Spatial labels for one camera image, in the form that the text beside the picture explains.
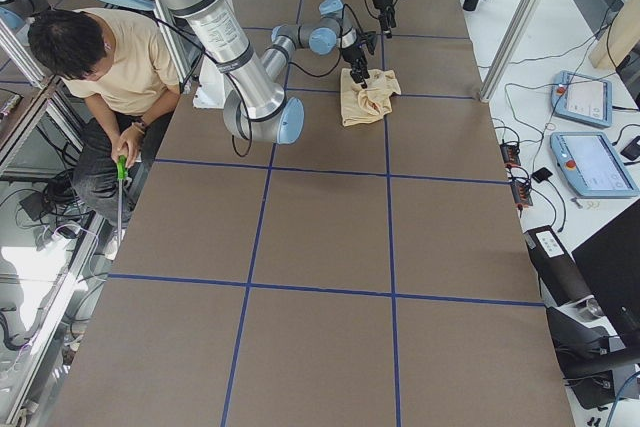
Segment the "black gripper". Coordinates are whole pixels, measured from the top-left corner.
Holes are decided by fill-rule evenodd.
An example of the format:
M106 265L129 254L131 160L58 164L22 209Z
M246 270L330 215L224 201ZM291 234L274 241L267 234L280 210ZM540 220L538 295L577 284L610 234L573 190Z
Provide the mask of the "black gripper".
M394 0L372 0L378 11L377 19L384 36L392 37L392 29L396 27Z
M352 44L341 49L341 56L350 65L349 74L351 79L363 88L367 87L369 71L366 55L358 44Z

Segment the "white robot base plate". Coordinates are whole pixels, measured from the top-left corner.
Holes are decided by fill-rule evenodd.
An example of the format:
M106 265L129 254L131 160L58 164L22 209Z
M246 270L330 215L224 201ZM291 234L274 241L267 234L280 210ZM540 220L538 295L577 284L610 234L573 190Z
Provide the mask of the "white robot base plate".
M223 109L229 93L226 77L215 63L204 57L198 76L193 105L198 109Z

